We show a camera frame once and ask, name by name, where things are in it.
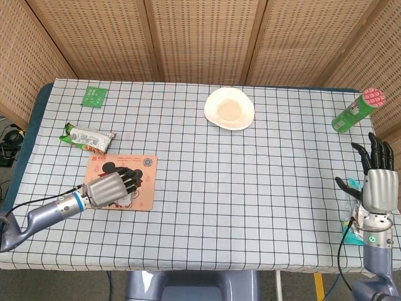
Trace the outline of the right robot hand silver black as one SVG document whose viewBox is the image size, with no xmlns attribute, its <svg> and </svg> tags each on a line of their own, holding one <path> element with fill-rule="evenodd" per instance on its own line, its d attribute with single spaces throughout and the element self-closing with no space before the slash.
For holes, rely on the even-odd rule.
<svg viewBox="0 0 401 301">
<path fill-rule="evenodd" d="M 338 187 L 359 200 L 362 206 L 374 214 L 388 214 L 398 206 L 398 173 L 395 171 L 394 152 L 391 145 L 370 132 L 368 138 L 371 151 L 364 146 L 352 143 L 359 153 L 363 167 L 363 188 L 358 191 L 339 178 L 335 178 Z"/>
</svg>

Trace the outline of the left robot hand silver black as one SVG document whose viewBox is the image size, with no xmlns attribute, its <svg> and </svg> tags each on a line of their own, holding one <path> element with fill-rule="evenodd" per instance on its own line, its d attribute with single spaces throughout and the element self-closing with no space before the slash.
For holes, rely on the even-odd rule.
<svg viewBox="0 0 401 301">
<path fill-rule="evenodd" d="M 134 193 L 142 183 L 143 172 L 126 167 L 85 184 L 81 195 L 93 208 L 103 208 Z"/>
</svg>

